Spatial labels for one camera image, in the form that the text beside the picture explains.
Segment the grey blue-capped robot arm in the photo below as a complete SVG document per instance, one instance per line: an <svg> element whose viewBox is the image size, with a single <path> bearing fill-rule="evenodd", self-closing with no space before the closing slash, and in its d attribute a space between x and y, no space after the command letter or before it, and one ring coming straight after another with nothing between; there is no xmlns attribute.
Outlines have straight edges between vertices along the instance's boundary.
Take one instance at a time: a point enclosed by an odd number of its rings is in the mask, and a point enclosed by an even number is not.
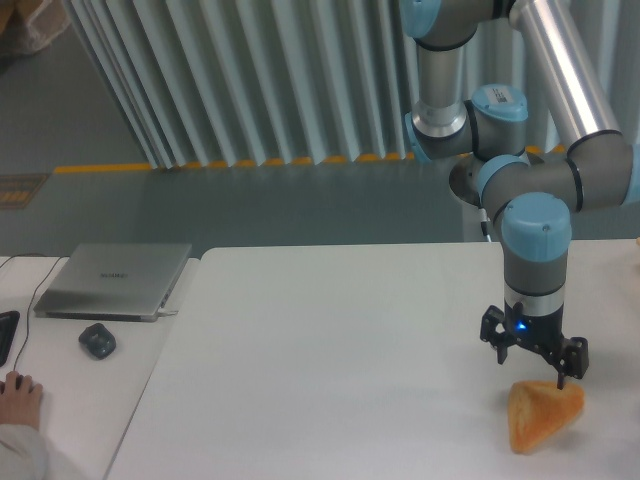
<svg viewBox="0 0 640 480"><path fill-rule="evenodd" d="M481 320L480 337L504 361L518 346L541 356L560 380L582 378L589 347L562 332L571 215L634 203L639 149L625 141L563 1L404 1L404 33L418 48L419 96L405 117L418 160L470 153L472 179L504 257L504 304ZM490 84L462 96L464 46L480 24L507 19L542 74L567 153L531 163L525 96Z"/></svg>

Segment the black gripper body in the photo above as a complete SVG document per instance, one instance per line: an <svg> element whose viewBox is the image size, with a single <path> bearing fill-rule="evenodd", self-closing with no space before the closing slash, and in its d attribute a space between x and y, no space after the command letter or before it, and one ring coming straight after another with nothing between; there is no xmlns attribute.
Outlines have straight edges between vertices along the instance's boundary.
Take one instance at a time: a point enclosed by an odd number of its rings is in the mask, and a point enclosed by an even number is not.
<svg viewBox="0 0 640 480"><path fill-rule="evenodd" d="M564 367L567 376L584 376L589 368L589 343L584 337L565 337L562 332L563 308L544 316L524 314L517 302L487 308L481 319L480 340L496 347L507 343L541 356L556 371Z"/></svg>

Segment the white sleeved forearm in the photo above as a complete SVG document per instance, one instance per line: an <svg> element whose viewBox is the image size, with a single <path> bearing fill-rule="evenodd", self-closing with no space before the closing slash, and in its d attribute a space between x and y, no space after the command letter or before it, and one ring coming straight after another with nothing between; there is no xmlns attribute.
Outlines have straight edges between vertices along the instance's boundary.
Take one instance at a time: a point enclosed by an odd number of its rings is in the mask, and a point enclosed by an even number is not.
<svg viewBox="0 0 640 480"><path fill-rule="evenodd" d="M2 479L82 479L69 460L29 426L1 426Z"/></svg>

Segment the person's hand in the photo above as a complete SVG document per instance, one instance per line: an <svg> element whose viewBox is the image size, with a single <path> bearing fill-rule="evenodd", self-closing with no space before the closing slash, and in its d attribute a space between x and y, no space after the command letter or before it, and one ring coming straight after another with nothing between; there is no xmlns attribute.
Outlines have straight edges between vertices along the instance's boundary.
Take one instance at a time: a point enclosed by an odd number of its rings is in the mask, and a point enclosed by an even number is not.
<svg viewBox="0 0 640 480"><path fill-rule="evenodd" d="M24 376L19 390L1 393L1 424L27 426L38 431L42 397L43 386L30 375Z"/></svg>

